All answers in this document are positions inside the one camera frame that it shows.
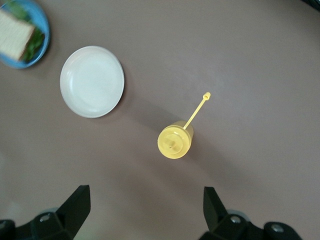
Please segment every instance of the yellow bottle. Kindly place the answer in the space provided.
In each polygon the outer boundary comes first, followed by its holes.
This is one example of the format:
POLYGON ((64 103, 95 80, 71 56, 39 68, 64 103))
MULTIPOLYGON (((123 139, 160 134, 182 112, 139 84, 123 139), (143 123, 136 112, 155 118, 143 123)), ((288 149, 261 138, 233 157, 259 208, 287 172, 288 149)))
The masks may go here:
POLYGON ((209 100, 210 96, 210 92, 206 92, 203 95, 203 100, 188 121, 177 121, 162 130, 157 143, 160 152, 165 157, 169 159, 179 159, 189 151, 194 136, 194 128, 190 123, 205 101, 209 100))

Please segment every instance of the plate rim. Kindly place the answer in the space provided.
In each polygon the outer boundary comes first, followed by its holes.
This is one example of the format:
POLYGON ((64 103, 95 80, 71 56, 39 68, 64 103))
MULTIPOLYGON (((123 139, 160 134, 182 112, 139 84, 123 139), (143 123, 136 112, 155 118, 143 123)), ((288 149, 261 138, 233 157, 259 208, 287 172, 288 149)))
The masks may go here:
POLYGON ((74 51, 67 59, 66 61, 64 62, 63 64, 63 67, 61 69, 61 73, 60 73, 60 93, 62 95, 62 98, 65 102, 65 104, 68 106, 68 108, 74 112, 75 114, 81 116, 81 117, 84 117, 84 118, 88 118, 88 119, 95 119, 95 118, 100 118, 102 116, 105 116, 106 114, 110 113, 117 105, 118 103, 120 102, 121 98, 122 98, 122 95, 124 93, 124 89, 125 89, 125 73, 124 73, 124 69, 119 61, 119 59, 108 49, 102 47, 102 46, 97 46, 97 45, 89 45, 89 46, 84 46, 84 47, 81 47, 79 48, 78 50, 74 51), (112 59, 116 62, 116 64, 118 65, 120 71, 121 71, 121 93, 119 94, 118 96, 118 100, 116 101, 116 103, 114 104, 114 106, 110 109, 108 109, 108 111, 104 111, 103 113, 100 113, 100 114, 96 114, 96 115, 88 115, 88 114, 82 114, 78 111, 76 111, 74 108, 73 108, 73 105, 71 105, 67 100, 66 100, 66 96, 64 95, 64 87, 63 86, 63 83, 66 81, 65 79, 63 79, 63 73, 66 71, 66 65, 69 63, 69 61, 71 61, 74 57, 74 55, 78 54, 79 52, 82 52, 84 50, 87 50, 87 49, 99 49, 99 50, 102 50, 103 52, 106 52, 109 56, 112 57, 112 59))
MULTIPOLYGON (((35 6, 36 10, 38 13, 41 14, 41 16, 44 18, 45 21, 43 21, 46 27, 46 31, 44 32, 44 40, 43 40, 43 47, 41 49, 39 49, 38 51, 40 51, 40 54, 38 55, 38 57, 36 59, 34 59, 33 61, 24 63, 23 61, 15 61, 11 58, 9 58, 8 56, 0 53, 0 61, 7 65, 8 67, 11 67, 13 69, 25 69, 28 68, 32 65, 34 65, 35 63, 37 63, 42 57, 43 55, 46 53, 48 46, 49 46, 49 42, 50 42, 50 37, 51 37, 51 33, 50 33, 50 25, 49 25, 49 21, 47 18, 46 13, 44 12, 44 10, 41 8, 40 5, 38 5, 36 2, 34 2, 33 0, 12 0, 12 2, 17 2, 17 3, 22 3, 22 4, 31 4, 33 6, 35 6)), ((5 8, 7 5, 7 2, 4 3, 3 5, 0 6, 0 9, 5 8)))

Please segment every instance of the blue plate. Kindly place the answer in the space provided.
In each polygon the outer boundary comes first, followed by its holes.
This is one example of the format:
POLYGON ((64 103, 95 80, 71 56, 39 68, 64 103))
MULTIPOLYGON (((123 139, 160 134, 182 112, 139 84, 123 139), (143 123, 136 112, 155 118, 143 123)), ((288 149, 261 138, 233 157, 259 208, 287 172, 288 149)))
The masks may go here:
MULTIPOLYGON (((4 54, 0 54, 0 60, 4 64, 14 69, 24 69, 38 62, 39 59, 45 54, 50 41, 50 28, 49 28, 49 23, 48 23, 46 14, 41 9, 41 7, 38 4, 36 4, 34 1, 14 0, 13 2, 20 4, 27 11, 27 13, 31 18, 32 23, 36 25, 44 34, 44 40, 41 47, 29 62, 15 61, 4 54)), ((0 9, 4 9, 8 12, 10 11, 6 3, 2 5, 0 9)))

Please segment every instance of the metal bolt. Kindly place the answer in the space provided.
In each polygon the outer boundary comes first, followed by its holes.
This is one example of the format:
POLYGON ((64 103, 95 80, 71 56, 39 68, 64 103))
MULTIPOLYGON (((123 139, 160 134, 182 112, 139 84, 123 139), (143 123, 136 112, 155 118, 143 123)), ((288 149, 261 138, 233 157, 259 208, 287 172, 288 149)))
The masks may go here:
POLYGON ((241 223, 241 219, 238 216, 232 216, 230 219, 231 219, 231 222, 233 222, 234 224, 241 223))
POLYGON ((271 228, 273 231, 277 232, 277 233, 283 233, 285 230, 282 226, 280 226, 279 224, 272 224, 271 228))
POLYGON ((6 227, 6 221, 0 224, 0 229, 4 229, 6 227))
POLYGON ((47 214, 47 215, 43 215, 43 216, 40 218, 40 222, 47 221, 49 218, 50 218, 50 213, 47 214))

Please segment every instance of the sandwich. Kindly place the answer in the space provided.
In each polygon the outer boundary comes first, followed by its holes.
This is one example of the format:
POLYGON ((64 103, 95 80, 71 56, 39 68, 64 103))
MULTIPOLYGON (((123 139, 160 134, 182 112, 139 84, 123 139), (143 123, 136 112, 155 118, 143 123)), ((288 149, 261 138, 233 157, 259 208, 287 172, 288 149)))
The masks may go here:
POLYGON ((42 45, 44 35, 26 21, 28 15, 22 11, 24 15, 0 9, 0 53, 15 61, 29 62, 42 45))

